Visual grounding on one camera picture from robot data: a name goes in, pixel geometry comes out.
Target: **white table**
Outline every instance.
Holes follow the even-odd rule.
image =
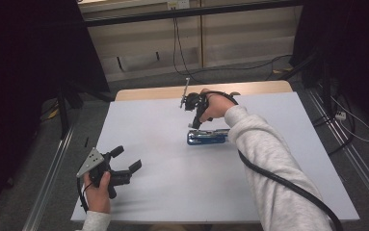
[[[264,116],[285,137],[302,170],[342,220],[358,214],[332,166],[303,105],[294,92],[236,96],[250,113]],[[106,153],[118,145],[124,153],[112,169],[141,159],[131,183],[116,187],[112,220],[127,222],[259,222],[244,166],[232,143],[189,146],[187,124],[195,112],[179,109],[180,99],[117,101],[110,106],[97,144]],[[227,128],[223,119],[201,129]],[[72,220],[85,212],[78,201]]]

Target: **dark background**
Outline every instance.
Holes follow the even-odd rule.
[[[303,71],[303,83],[313,87],[326,61],[340,90],[369,116],[369,1],[307,1],[290,64],[300,64],[315,52],[322,58]]]
[[[310,2],[291,64],[322,51],[330,76],[369,116],[369,1]],[[38,131],[42,102],[69,80],[108,90],[87,29],[58,27],[82,20],[74,0],[0,0],[0,192]],[[314,85],[321,70],[305,69],[303,82]]]
[[[109,90],[87,29],[49,26],[82,20],[72,0],[0,0],[0,192],[60,84]]]

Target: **cable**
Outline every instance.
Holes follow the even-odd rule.
[[[265,176],[268,177],[269,179],[279,183],[280,185],[290,189],[291,191],[301,195],[302,197],[306,198],[308,201],[310,201],[311,203],[313,203],[314,205],[316,205],[319,209],[321,209],[322,211],[324,211],[329,218],[333,221],[334,226],[336,228],[336,231],[341,231],[343,230],[343,226],[341,225],[340,220],[338,219],[337,215],[325,204],[323,203],[323,201],[321,201],[320,199],[318,199],[316,196],[314,196],[312,193],[302,189],[301,187],[295,185],[294,183],[266,170],[263,169],[261,167],[258,167],[256,165],[254,165],[253,163],[250,162],[250,160],[248,160],[244,154],[242,154],[242,152],[240,150],[238,150],[239,153],[239,157],[241,158],[242,162],[251,170]]]
[[[280,60],[281,58],[284,57],[289,57],[291,55],[284,55],[284,56],[278,56],[278,57],[274,57],[270,63],[271,63],[271,73],[269,73],[268,77],[266,77],[266,79],[264,81],[268,81],[269,78],[271,78],[272,74],[274,73],[274,62]]]
[[[186,66],[186,63],[185,63],[185,60],[184,60],[184,56],[183,56],[183,53],[182,53],[182,47],[181,47],[181,41],[180,41],[180,35],[179,35],[179,29],[178,29],[178,22],[177,22],[177,19],[174,18],[173,19],[173,23],[174,23],[174,50],[173,50],[173,55],[172,55],[172,62],[174,64],[174,69],[175,71],[180,74],[180,75],[190,75],[190,77],[195,80],[196,82],[199,82],[199,83],[202,83],[202,84],[206,84],[200,80],[197,80],[194,78],[193,75],[195,74],[198,74],[198,73],[201,73],[201,72],[205,72],[205,71],[215,71],[215,70],[249,70],[249,69],[256,69],[256,68],[259,68],[259,67],[262,67],[262,66],[265,66],[265,65],[268,65],[268,64],[273,64],[274,61],[277,61],[281,58],[284,58],[284,57],[291,57],[292,55],[283,55],[283,56],[278,56],[278,57],[275,57],[273,58],[270,62],[267,62],[267,63],[264,63],[264,64],[260,64],[260,65],[256,65],[256,66],[251,66],[251,67],[220,67],[220,68],[212,68],[212,69],[201,69],[201,70],[197,70],[197,71],[194,71],[194,72],[190,72]],[[180,53],[181,53],[181,59],[184,63],[184,67],[186,69],[186,72],[180,72],[177,67],[176,67],[176,63],[175,63],[175,51],[176,51],[176,41],[178,40],[178,44],[179,44],[179,47],[180,47]],[[273,72],[273,66],[272,66],[272,70],[271,70],[271,74],[266,78],[269,79],[269,77],[271,77],[272,75],[272,72]]]
[[[88,189],[88,187],[90,187],[91,185],[93,184],[93,182],[91,182],[84,190],[83,190],[83,193],[82,193],[82,195],[84,195],[85,196],[85,191]]]
[[[186,71],[187,71],[188,75],[190,75],[190,77],[191,77],[194,81],[196,81],[196,82],[199,82],[199,83],[201,83],[201,84],[206,85],[206,83],[204,83],[204,82],[202,82],[202,81],[197,80],[196,78],[194,78],[194,76],[193,76],[193,75],[190,73],[190,71],[188,70],[187,65],[185,64],[185,60],[184,60],[183,49],[182,49],[182,47],[181,47],[180,34],[179,34],[179,32],[178,32],[178,22],[177,22],[177,18],[173,18],[172,20],[173,20],[173,22],[174,22],[174,52],[173,52],[173,55],[172,55],[172,62],[174,63],[174,68],[175,68],[175,70],[177,71],[177,73],[181,74],[181,73],[178,71],[177,67],[175,66],[175,44],[176,44],[176,37],[175,37],[175,33],[176,33],[176,34],[177,34],[177,38],[178,38],[178,45],[180,46],[181,59],[182,59],[182,61],[183,61],[183,63],[184,63],[184,67],[185,67],[185,69],[186,69]]]
[[[341,95],[343,96],[343,99],[346,102],[347,107],[349,108],[349,111],[351,111],[352,110],[352,107],[350,107],[349,101],[347,100],[346,96],[344,94],[341,94]],[[356,122],[352,118],[349,118],[349,122],[350,122],[350,126],[352,127],[352,133],[354,133],[356,131]],[[350,135],[346,139],[346,141],[344,141],[339,147],[337,147],[333,151],[329,152],[328,155],[331,156],[334,153],[336,153],[336,152],[340,151],[341,149],[343,149],[345,146],[349,145],[349,143],[351,143],[353,141],[353,138],[354,138],[354,136],[353,135]]]
[[[358,121],[360,121],[362,124],[364,124],[364,126],[366,126],[368,129],[369,129],[369,126],[364,122],[362,121],[360,118],[358,118],[357,116],[355,116],[354,114],[352,114],[351,112],[349,112],[347,109],[345,109],[343,106],[341,106],[341,104],[339,104],[334,98],[331,98],[338,106],[340,106],[341,109],[343,109],[346,113],[348,113],[350,116],[356,118]],[[342,122],[342,119],[339,119],[340,120],[340,124],[341,126],[348,132],[350,133],[351,135],[353,135],[354,137],[360,139],[361,141],[367,141],[369,142],[369,140],[366,140],[364,138],[361,138],[359,137],[358,135],[356,135],[354,132],[351,132],[349,129],[346,128],[346,126],[344,126],[343,122]]]

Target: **gray sleeve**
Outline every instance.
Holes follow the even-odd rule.
[[[104,231],[110,223],[111,216],[88,211],[82,231]]]
[[[283,137],[259,115],[242,106],[225,114],[228,137],[255,165],[267,169],[321,199],[316,186],[301,171]],[[311,202],[246,167],[250,191],[263,228],[268,230],[331,230],[327,216]]]

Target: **hand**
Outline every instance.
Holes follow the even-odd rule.
[[[86,197],[88,198],[89,210],[110,214],[110,199],[108,193],[108,186],[110,181],[110,172],[105,171],[103,173],[102,179],[100,179],[99,188],[91,185],[92,181],[89,178],[89,173],[85,173],[84,175],[85,187],[86,188]]]
[[[210,91],[209,89],[203,89],[201,92]],[[216,93],[209,93],[206,95],[209,103],[208,108],[204,114],[199,118],[200,122],[205,122],[208,118],[224,117],[228,109],[235,106],[229,99]]]

